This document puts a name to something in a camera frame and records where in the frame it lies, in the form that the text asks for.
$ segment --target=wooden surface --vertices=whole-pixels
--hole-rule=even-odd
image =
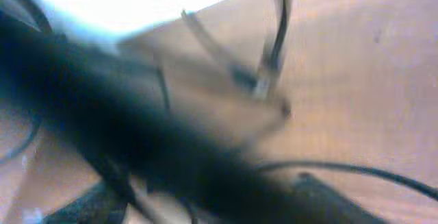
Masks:
[[[375,166],[438,186],[436,2],[294,0],[280,83],[291,99],[293,119],[263,139],[257,154],[265,160]],[[276,27],[272,0],[227,0],[197,16],[221,44],[253,67],[263,40]],[[120,48],[148,54],[151,47],[216,67],[183,21],[138,34]],[[168,69],[178,71],[175,64]],[[187,71],[202,75],[199,69]],[[199,77],[198,85],[218,83],[209,76]],[[210,93],[190,95],[197,103],[198,96]],[[210,100],[210,109],[227,112],[221,101]],[[235,116],[242,119],[233,112],[222,122],[235,127]],[[438,204],[411,190],[365,176],[312,172],[389,220],[438,223]]]

